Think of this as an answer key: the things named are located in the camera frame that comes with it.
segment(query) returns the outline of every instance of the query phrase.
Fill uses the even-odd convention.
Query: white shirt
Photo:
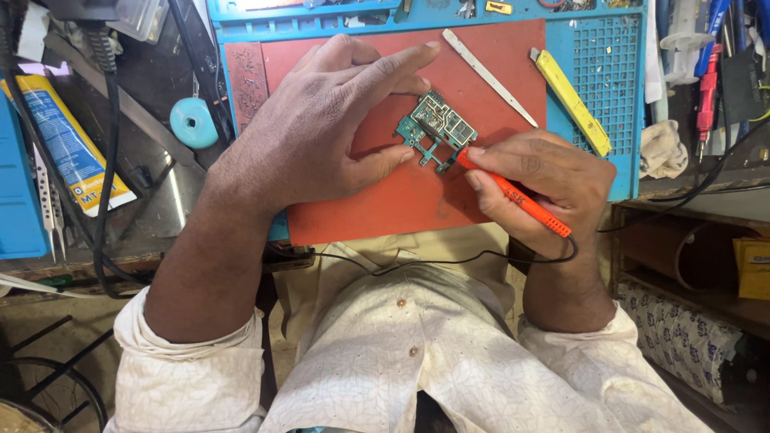
[[[355,268],[335,261],[327,280],[346,289],[316,316],[269,413],[259,320],[217,341],[170,344],[144,321],[143,290],[115,320],[124,353],[107,431],[406,432],[419,390],[460,433],[710,431],[641,356],[619,307],[586,334],[523,323],[517,343],[495,296],[459,272],[416,265],[348,285]]]

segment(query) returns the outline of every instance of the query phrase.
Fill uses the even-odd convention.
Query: fingernail
[[[401,157],[400,163],[406,162],[412,158],[414,158],[414,152],[412,151],[412,149],[409,149],[409,152],[404,153],[404,155]]]
[[[472,156],[480,156],[483,155],[486,150],[483,147],[472,147],[468,146],[468,154]]]
[[[476,177],[476,173],[473,171],[465,173],[465,179],[468,179],[468,183],[470,184],[470,187],[474,189],[474,191],[481,191],[481,182],[479,182],[479,178]]]

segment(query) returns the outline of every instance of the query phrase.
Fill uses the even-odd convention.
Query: green circuit board
[[[427,136],[418,120],[430,125],[450,144],[454,153],[447,161],[440,161],[434,154],[434,150],[441,144],[439,138],[434,137],[434,144],[426,149],[420,144],[420,140]],[[430,160],[436,161],[438,167],[436,173],[442,174],[457,160],[457,154],[478,136],[478,132],[468,124],[452,107],[448,106],[443,96],[434,90],[420,96],[417,106],[408,116],[404,116],[398,123],[396,133],[404,138],[403,144],[412,146],[423,154],[420,165],[424,166]]]

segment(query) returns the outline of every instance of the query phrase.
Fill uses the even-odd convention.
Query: rolled sleeve
[[[123,348],[108,431],[256,431],[263,373],[256,316],[214,341],[171,344],[144,319],[145,287],[115,319]],[[238,428],[249,426],[247,430]]]
[[[625,431],[711,431],[674,396],[636,346],[636,325],[615,304],[596,332],[546,332],[524,323],[521,345],[575,391],[603,402]]]

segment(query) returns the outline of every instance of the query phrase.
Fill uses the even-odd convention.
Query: rubber mat
[[[453,31],[506,89],[546,126],[546,84],[529,58],[545,47],[543,19],[457,27]],[[439,58],[420,75],[478,132],[475,146],[487,146],[532,127],[511,108],[441,37],[443,29],[362,36],[389,55],[412,45],[441,41]],[[263,43],[267,85],[273,92],[311,46],[325,39]],[[353,138],[351,157],[402,144],[393,137],[399,120],[417,104],[416,96],[391,95],[370,110]],[[301,203],[287,210],[292,244],[310,245],[485,223],[475,192],[454,165],[439,176],[436,164],[419,166],[416,155],[380,182],[355,196]]]

